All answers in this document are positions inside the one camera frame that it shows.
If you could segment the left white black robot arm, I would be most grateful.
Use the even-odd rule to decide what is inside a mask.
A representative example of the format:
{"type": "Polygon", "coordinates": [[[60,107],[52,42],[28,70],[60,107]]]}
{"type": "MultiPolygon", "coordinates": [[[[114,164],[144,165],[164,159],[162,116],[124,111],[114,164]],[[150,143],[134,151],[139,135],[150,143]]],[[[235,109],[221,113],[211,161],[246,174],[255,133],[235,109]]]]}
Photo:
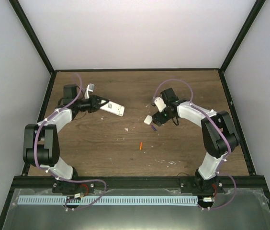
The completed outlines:
{"type": "Polygon", "coordinates": [[[28,124],[24,130],[23,161],[63,181],[63,188],[70,194],[79,190],[80,181],[75,168],[60,157],[58,133],[78,113],[94,113],[110,102],[97,95],[90,96],[93,89],[93,84],[85,92],[75,84],[65,85],[54,112],[37,124],[28,124]]]}

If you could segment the white battery cover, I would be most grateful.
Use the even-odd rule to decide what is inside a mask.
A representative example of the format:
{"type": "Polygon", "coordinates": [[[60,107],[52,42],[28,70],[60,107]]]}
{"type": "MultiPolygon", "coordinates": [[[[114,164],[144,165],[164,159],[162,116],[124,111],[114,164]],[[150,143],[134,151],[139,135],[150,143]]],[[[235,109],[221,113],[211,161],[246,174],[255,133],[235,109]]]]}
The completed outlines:
{"type": "Polygon", "coordinates": [[[153,121],[152,116],[147,115],[146,118],[144,119],[144,124],[150,125],[152,123],[152,121],[153,121]]]}

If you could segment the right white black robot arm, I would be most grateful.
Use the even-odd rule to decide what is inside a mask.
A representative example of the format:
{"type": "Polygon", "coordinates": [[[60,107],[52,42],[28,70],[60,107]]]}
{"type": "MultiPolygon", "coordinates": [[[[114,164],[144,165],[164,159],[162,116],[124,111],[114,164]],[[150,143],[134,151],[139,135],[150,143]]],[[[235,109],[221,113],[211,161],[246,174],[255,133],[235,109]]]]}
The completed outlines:
{"type": "Polygon", "coordinates": [[[149,124],[162,126],[169,120],[179,125],[185,119],[202,130],[205,157],[195,172],[194,186],[200,193],[206,193],[212,187],[212,181],[219,174],[226,158],[239,146],[240,138],[227,111],[216,112],[195,105],[191,100],[179,99],[172,88],[162,91],[160,97],[154,97],[152,105],[158,111],[151,116],[149,124]]]}

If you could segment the orange AAA battery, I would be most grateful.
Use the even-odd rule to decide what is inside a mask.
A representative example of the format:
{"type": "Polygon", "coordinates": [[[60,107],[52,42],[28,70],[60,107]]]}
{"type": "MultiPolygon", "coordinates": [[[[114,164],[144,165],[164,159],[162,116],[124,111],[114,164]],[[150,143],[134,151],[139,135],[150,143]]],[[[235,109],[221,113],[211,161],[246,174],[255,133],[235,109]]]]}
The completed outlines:
{"type": "Polygon", "coordinates": [[[142,150],[143,142],[140,142],[139,150],[142,150]]]}

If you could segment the white remote control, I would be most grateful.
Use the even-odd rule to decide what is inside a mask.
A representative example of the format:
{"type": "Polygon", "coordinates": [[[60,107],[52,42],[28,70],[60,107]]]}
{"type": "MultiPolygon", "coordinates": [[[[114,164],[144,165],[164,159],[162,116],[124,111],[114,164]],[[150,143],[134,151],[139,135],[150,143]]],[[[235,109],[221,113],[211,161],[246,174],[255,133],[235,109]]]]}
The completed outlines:
{"type": "Polygon", "coordinates": [[[123,116],[125,107],[120,104],[109,101],[105,105],[101,106],[100,109],[117,116],[123,116]]]}

